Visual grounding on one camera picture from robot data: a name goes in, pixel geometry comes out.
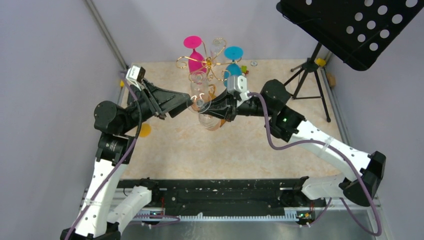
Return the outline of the yellow wine glass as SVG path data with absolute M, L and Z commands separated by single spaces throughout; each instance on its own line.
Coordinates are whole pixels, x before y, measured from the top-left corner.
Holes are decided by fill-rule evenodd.
M 151 132 L 152 132 L 151 125 L 149 123 L 143 123 L 141 125 L 141 130 L 140 130 L 138 136 L 140 138 L 145 138 L 145 137 L 149 136 L 151 134 Z

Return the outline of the clear ribbed wine glass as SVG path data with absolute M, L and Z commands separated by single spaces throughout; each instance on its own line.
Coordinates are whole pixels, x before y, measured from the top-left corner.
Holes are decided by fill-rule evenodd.
M 203 71 L 193 71 L 189 75 L 190 80 L 190 96 L 196 101 L 202 99 L 207 101 L 209 98 L 208 78 Z

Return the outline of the clear smooth wine glass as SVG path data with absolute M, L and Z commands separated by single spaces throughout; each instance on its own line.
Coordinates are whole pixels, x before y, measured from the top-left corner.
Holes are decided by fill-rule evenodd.
M 221 126 L 221 120 L 217 117 L 207 114 L 212 105 L 212 98 L 209 94 L 199 93 L 190 97 L 191 105 L 187 104 L 188 109 L 197 114 L 199 123 L 208 131 L 216 131 Z

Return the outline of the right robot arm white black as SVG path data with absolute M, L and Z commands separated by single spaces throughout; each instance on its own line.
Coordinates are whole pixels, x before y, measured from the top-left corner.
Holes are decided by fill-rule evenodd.
M 288 107 L 289 92 L 276 79 L 268 80 L 260 92 L 247 89 L 247 79 L 230 80 L 227 90 L 202 106 L 201 114 L 227 122 L 236 116 L 263 117 L 267 139 L 285 141 L 285 147 L 299 146 L 313 153 L 339 174 L 328 177 L 304 177 L 294 187 L 293 200 L 307 206 L 321 198 L 343 198 L 368 207 L 384 177 L 386 156 L 375 151 L 355 149 L 314 126 L 302 114 Z

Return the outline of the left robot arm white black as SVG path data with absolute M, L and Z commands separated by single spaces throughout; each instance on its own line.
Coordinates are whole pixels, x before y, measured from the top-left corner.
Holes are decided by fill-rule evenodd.
M 136 214 L 145 206 L 160 202 L 155 182 L 144 180 L 116 207 L 112 201 L 137 142 L 130 130 L 141 132 L 142 124 L 152 117 L 176 117 L 192 105 L 187 93 L 163 89 L 142 80 L 141 86 L 128 86 L 126 106 L 102 101 L 94 109 L 94 128 L 101 135 L 94 170 L 80 212 L 62 231 L 62 240 L 118 240 Z

